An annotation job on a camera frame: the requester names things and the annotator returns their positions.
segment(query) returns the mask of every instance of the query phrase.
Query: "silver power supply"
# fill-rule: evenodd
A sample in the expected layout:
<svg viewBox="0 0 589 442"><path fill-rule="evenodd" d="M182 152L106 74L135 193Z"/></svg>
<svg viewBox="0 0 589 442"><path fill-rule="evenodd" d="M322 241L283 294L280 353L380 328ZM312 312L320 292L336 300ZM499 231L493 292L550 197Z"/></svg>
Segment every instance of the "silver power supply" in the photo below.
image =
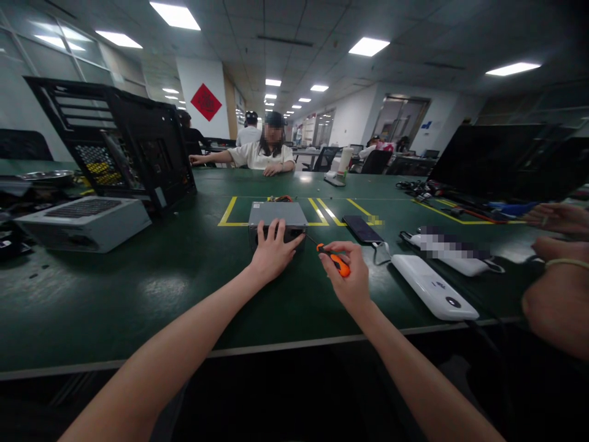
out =
<svg viewBox="0 0 589 442"><path fill-rule="evenodd" d="M106 253L149 226L140 200L87 196L15 219L47 249Z"/></svg>
<svg viewBox="0 0 589 442"><path fill-rule="evenodd" d="M264 237L268 236L268 226L274 219L284 218L287 228L284 231L284 242L290 242L297 236L306 233L309 223L302 213L299 203L275 203L272 201L254 201L248 221L248 234L250 247L255 250L258 247L258 224L264 221ZM305 241L299 244L296 250L304 250Z"/></svg>

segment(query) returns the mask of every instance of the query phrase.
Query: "bracelet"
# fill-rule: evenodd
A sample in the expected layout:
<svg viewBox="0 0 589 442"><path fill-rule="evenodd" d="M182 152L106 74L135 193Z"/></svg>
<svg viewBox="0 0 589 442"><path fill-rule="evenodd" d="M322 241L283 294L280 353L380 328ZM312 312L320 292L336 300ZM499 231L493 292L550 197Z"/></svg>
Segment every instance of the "bracelet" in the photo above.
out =
<svg viewBox="0 0 589 442"><path fill-rule="evenodd" d="M553 264L573 264L575 266L579 266L582 267L586 270L589 270L589 263L586 263L584 261L581 260L574 260L574 259L568 259L568 258L559 258L559 259L555 259L552 261L548 261L546 263L546 267L550 267Z"/></svg>

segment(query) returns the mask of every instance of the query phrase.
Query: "metal bowl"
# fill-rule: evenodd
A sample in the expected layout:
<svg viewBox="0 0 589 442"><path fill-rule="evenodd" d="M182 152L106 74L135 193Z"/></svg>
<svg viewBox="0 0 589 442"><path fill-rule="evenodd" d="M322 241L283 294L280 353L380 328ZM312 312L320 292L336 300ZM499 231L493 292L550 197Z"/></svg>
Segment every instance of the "metal bowl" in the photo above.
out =
<svg viewBox="0 0 589 442"><path fill-rule="evenodd" d="M26 181L43 182L55 186L71 184L74 179L74 171L50 171L50 172L31 172L19 175Z"/></svg>

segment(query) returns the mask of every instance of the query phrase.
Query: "power supply unit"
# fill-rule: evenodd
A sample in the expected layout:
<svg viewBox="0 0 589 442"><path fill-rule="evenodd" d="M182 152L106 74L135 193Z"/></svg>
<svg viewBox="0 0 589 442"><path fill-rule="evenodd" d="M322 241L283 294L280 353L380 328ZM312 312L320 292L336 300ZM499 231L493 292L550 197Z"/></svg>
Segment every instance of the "power supply unit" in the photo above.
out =
<svg viewBox="0 0 589 442"><path fill-rule="evenodd" d="M47 249L106 253L149 226L139 200L87 196L15 219Z"/></svg>
<svg viewBox="0 0 589 442"><path fill-rule="evenodd" d="M163 213L196 191L173 105L111 86L25 77L98 196Z"/></svg>
<svg viewBox="0 0 589 442"><path fill-rule="evenodd" d="M250 211L250 220L248 221L248 234L250 238L250 247L255 250L258 247L258 224L264 221L264 237L268 237L268 227L274 219L286 221L286 230L284 231L284 242L290 242L297 236L305 233L309 223L302 213L299 203L275 203L273 201L254 201ZM299 244L296 250L304 250L305 241Z"/></svg>

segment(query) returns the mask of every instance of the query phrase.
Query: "hand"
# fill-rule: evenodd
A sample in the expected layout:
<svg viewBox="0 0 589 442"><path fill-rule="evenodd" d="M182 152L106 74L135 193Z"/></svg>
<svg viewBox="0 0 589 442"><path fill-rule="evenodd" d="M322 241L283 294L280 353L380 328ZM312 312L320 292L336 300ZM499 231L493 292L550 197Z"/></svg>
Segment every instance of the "hand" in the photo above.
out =
<svg viewBox="0 0 589 442"><path fill-rule="evenodd" d="M194 166L200 166L209 162L207 155L189 155L188 160Z"/></svg>
<svg viewBox="0 0 589 442"><path fill-rule="evenodd" d="M543 230L589 235L589 212L572 204L538 204L522 219Z"/></svg>
<svg viewBox="0 0 589 442"><path fill-rule="evenodd" d="M536 239L532 249L544 261L552 261L559 258L576 259L589 263L589 242L568 242L559 239L541 236Z"/></svg>
<svg viewBox="0 0 589 442"><path fill-rule="evenodd" d="M350 275L343 278L331 258L319 254L323 268L331 279L337 298L349 313L363 309L370 303L368 267L362 257L362 248L350 241L336 241L324 246L326 252L345 252L339 257L350 267Z"/></svg>
<svg viewBox="0 0 589 442"><path fill-rule="evenodd" d="M284 242L286 224L284 219L276 218L270 223L268 237L264 238L264 222L258 224L258 248L253 254L252 262L248 266L256 276L266 285L275 279L293 260L296 246L305 235L299 235L290 242Z"/></svg>
<svg viewBox="0 0 589 442"><path fill-rule="evenodd" d="M269 164L266 166L266 169L264 169L263 175L264 176L274 176L274 175L282 172L282 168L283 168L283 166L281 164Z"/></svg>

